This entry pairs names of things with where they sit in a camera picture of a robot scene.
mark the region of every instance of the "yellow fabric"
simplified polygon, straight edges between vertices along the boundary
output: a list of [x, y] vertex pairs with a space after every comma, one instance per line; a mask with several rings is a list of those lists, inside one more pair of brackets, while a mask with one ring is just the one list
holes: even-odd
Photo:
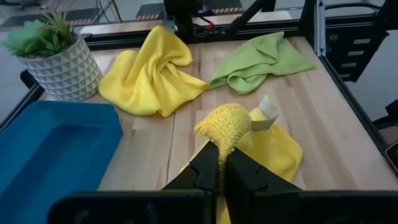
[[207, 83], [175, 67], [191, 62], [189, 48], [171, 31], [157, 26], [139, 52], [126, 50], [119, 54], [98, 90], [128, 113], [159, 112], [167, 117], [207, 89]]
[[[195, 132], [218, 146], [220, 188], [223, 187], [227, 156], [236, 146], [279, 177], [291, 182], [302, 159], [301, 147], [277, 124], [270, 130], [250, 131], [251, 121], [265, 120], [258, 108], [250, 114], [243, 106], [232, 103], [219, 106], [195, 126]], [[230, 223], [225, 199], [217, 204], [218, 223]]]

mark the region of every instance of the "green microfiber cloth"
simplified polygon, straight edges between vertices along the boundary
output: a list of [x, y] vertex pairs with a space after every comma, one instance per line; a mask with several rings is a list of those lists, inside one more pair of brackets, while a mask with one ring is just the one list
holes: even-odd
[[228, 84], [239, 94], [248, 94], [263, 83], [268, 74], [290, 75], [315, 68], [294, 49], [283, 32], [253, 38], [217, 68], [209, 90]]

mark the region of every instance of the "white geometric planter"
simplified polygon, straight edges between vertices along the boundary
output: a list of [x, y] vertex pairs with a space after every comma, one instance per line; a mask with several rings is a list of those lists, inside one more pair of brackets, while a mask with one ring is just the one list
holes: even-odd
[[56, 100], [83, 101], [97, 92], [100, 68], [80, 35], [67, 50], [48, 58], [18, 58]]

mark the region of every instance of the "floor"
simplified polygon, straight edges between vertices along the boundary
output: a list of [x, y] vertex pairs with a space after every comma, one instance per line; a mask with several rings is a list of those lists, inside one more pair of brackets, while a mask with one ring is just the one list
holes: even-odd
[[[102, 5], [106, 6], [107, 0], [101, 0]], [[241, 0], [244, 9], [247, 9], [254, 0]], [[142, 4], [158, 3], [162, 0], [116, 0], [121, 17], [124, 21], [134, 20]], [[360, 2], [360, 0], [326, 0], [327, 4], [337, 4], [342, 2]], [[384, 0], [362, 0], [362, 2], [371, 2], [381, 5]], [[47, 0], [49, 6], [59, 3], [60, 9], [84, 9], [96, 7], [96, 0]], [[304, 0], [277, 0], [276, 9], [291, 9], [292, 17], [300, 17], [301, 7]], [[29, 9], [26, 12], [16, 6], [0, 6], [0, 22], [4, 22], [11, 16], [20, 16], [23, 14], [33, 14], [40, 9]], [[367, 14], [373, 10], [366, 8], [346, 8], [327, 11], [327, 16], [340, 16], [347, 14]], [[106, 17], [110, 22], [116, 22], [111, 10], [106, 10]], [[107, 19], [102, 17], [99, 22], [106, 23]], [[0, 42], [7, 38], [6, 32], [0, 32]], [[395, 53], [398, 51], [398, 32], [391, 32], [391, 35], [384, 41], [377, 54], [368, 65], [363, 75], [357, 83], [347, 83], [354, 96], [362, 105], [372, 120], [386, 115], [383, 107], [395, 100], [398, 96], [398, 76], [394, 74], [396, 70]], [[28, 89], [19, 79], [19, 74], [23, 71], [22, 65], [18, 59], [10, 55], [4, 46], [0, 46], [0, 121], [3, 120], [10, 110], [15, 107], [19, 100], [27, 93]]]

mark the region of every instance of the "towel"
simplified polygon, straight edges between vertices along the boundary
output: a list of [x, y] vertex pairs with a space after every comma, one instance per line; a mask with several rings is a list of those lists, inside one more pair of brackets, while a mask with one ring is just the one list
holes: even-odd
[[268, 74], [290, 75], [315, 68], [283, 36], [278, 32], [244, 43], [221, 62], [209, 89], [228, 84], [243, 95], [259, 87]]
[[167, 117], [207, 89], [207, 83], [176, 68], [191, 62], [189, 48], [171, 31], [157, 26], [139, 52], [125, 50], [118, 55], [98, 90], [128, 113], [159, 112]]
[[219, 106], [195, 126], [195, 133], [206, 136], [219, 150], [217, 223], [230, 223], [223, 187], [226, 160], [234, 147], [289, 182], [299, 168], [303, 151], [282, 127], [272, 124], [269, 129], [252, 131], [253, 121], [267, 119], [260, 108], [248, 113], [240, 104], [230, 103]]

